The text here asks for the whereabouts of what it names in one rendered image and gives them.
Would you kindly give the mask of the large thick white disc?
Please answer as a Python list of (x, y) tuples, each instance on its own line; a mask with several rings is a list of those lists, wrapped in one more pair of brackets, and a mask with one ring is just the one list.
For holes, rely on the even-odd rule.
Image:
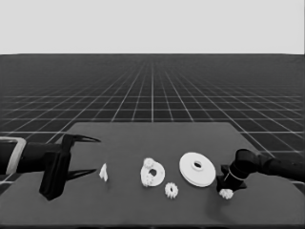
[(196, 187), (208, 187), (216, 176), (212, 162), (196, 152), (188, 152), (179, 159), (179, 171), (191, 185)]

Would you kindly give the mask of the small white toothed gear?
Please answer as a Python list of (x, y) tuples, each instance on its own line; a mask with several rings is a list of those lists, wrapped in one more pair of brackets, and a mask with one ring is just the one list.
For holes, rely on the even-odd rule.
[(167, 198), (173, 199), (178, 195), (178, 187), (175, 183), (169, 182), (165, 185), (165, 195)]

